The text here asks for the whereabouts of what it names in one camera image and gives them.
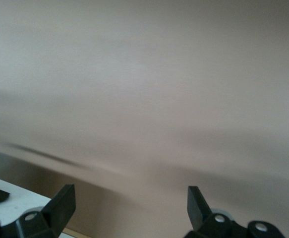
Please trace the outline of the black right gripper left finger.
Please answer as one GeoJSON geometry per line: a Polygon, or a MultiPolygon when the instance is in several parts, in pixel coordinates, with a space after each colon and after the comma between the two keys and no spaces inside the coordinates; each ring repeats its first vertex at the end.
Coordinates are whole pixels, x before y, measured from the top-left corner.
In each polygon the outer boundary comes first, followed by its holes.
{"type": "Polygon", "coordinates": [[[58,238],[76,209],[75,186],[66,184],[40,210],[0,227],[1,238],[58,238]]]}

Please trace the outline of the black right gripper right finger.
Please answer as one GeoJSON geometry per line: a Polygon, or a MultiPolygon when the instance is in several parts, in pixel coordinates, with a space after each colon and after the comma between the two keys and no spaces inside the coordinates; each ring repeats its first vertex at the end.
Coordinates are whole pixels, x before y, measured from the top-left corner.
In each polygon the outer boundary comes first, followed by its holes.
{"type": "Polygon", "coordinates": [[[239,225],[222,212],[213,212],[200,189],[189,186],[187,213],[192,224],[186,238],[283,238],[282,232],[273,224],[251,221],[247,227],[239,225]]]}

